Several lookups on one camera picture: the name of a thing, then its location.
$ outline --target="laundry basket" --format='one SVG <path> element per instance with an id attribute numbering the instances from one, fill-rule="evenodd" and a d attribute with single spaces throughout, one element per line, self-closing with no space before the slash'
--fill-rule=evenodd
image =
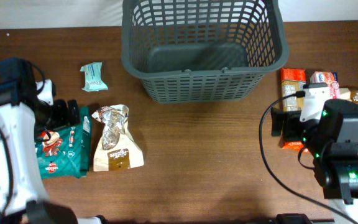
<path id="1" fill-rule="evenodd" d="M 277 0 L 124 0 L 122 63 L 159 103 L 240 100 L 288 60 Z"/>

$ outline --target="teal bag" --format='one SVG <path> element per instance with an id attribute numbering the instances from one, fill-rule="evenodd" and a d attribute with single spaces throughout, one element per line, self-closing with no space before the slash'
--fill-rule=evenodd
<path id="1" fill-rule="evenodd" d="M 90 168 L 92 122 L 88 107 L 80 109 L 81 124 L 50 131 L 46 142 L 36 142 L 38 167 L 42 179 L 85 177 Z M 45 133 L 41 138 L 48 139 Z"/>

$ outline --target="white background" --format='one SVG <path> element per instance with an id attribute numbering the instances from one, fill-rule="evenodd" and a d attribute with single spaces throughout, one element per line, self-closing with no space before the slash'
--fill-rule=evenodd
<path id="1" fill-rule="evenodd" d="M 122 1 L 0 0 L 0 29 L 120 26 Z M 278 1 L 286 22 L 358 20 L 358 0 Z"/>

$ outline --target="green light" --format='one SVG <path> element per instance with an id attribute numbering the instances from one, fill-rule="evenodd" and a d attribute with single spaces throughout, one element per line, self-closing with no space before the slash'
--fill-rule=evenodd
<path id="1" fill-rule="evenodd" d="M 355 172 L 350 172 L 349 173 L 349 177 L 350 179 L 356 179 L 357 178 L 357 174 Z"/>

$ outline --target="brown table surface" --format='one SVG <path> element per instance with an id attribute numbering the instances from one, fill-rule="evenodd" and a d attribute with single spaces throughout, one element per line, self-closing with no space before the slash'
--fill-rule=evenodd
<path id="1" fill-rule="evenodd" d="M 286 23 L 285 30 L 290 46 L 285 67 L 338 72 L 341 86 L 358 86 L 358 22 Z M 79 217 L 209 222 L 305 213 L 332 218 L 282 189 L 260 157 L 257 128 L 266 107 L 280 96 L 278 72 L 266 75 L 241 101 L 160 105 L 124 70 L 120 27 L 0 30 L 0 60 L 9 57 L 42 68 L 57 86 L 56 98 L 74 98 L 92 110 L 116 104 L 130 109 L 129 130 L 145 154 L 145 166 L 44 180 L 51 201 Z M 80 67 L 90 62 L 103 62 L 108 91 L 81 89 Z M 273 171 L 291 188 L 327 203 L 313 171 L 299 165 L 297 152 L 277 146 L 270 127 L 269 118 L 264 144 Z M 102 128 L 93 122 L 93 151 Z M 310 156 L 304 159 L 311 162 Z"/>

